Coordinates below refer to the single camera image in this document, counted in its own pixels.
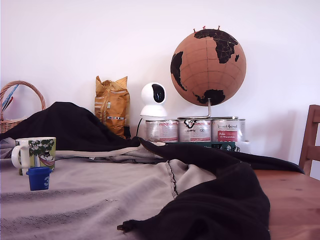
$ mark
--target mug handle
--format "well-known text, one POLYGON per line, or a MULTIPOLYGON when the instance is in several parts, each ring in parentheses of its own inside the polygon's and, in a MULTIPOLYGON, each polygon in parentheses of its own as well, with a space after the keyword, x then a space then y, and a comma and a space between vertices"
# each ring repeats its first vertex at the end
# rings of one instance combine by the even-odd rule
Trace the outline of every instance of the mug handle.
POLYGON ((15 146, 12 150, 11 153, 11 161, 13 166, 15 166, 17 169, 27 169, 30 168, 30 160, 28 159, 27 161, 25 161, 25 157, 21 154, 21 164, 19 162, 19 152, 21 151, 21 149, 29 149, 28 146, 23 146, 23 145, 18 145, 15 146))

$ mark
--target wooden chair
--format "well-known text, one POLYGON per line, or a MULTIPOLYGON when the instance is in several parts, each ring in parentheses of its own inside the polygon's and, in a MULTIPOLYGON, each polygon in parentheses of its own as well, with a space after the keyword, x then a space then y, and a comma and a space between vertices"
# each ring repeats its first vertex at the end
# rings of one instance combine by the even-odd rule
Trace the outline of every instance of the wooden chair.
POLYGON ((306 175, 310 176, 312 160, 320 161, 320 146, 316 146, 318 124, 320 123, 320 106, 310 105, 304 130, 304 137, 299 161, 306 175))

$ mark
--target paint can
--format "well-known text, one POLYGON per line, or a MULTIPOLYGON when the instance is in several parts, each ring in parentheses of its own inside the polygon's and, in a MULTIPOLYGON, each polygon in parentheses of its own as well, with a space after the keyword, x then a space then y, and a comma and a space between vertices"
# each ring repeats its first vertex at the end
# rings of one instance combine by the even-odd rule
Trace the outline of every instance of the paint can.
POLYGON ((243 142, 246 140, 245 119, 217 119, 212 120, 213 142, 243 142))
POLYGON ((211 142, 211 120, 179 120, 179 142, 211 142))
POLYGON ((178 142, 178 120, 146 120, 145 128, 147 141, 178 142))

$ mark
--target white security camera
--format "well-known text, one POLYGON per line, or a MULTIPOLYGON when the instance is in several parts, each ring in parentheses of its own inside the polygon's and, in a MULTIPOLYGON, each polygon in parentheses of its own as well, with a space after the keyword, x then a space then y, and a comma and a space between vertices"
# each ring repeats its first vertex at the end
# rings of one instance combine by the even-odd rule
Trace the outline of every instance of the white security camera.
POLYGON ((158 82, 145 85, 141 91, 145 104, 140 115, 144 120, 163 120, 167 112, 162 104, 166 101, 166 89, 158 82))

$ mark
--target black cable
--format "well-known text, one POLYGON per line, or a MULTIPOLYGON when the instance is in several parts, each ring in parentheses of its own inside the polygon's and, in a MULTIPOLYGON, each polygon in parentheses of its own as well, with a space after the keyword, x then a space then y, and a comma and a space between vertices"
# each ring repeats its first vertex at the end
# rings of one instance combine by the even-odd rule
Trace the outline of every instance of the black cable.
POLYGON ((138 136, 138 130, 139 130, 139 126, 140 126, 141 121, 142 121, 142 118, 140 119, 140 121, 138 123, 138 127, 136 128, 136 134, 135 134, 136 137, 138 136))

